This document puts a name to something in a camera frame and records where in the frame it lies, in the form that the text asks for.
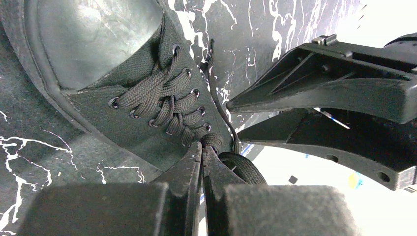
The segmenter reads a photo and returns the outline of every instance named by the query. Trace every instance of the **black sneaker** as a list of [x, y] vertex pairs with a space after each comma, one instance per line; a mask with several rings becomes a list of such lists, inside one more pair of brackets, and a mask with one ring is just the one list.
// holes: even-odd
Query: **black sneaker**
[[224, 152], [233, 139], [164, 9], [154, 0], [1, 0], [1, 20], [58, 111], [165, 171], [195, 140]]

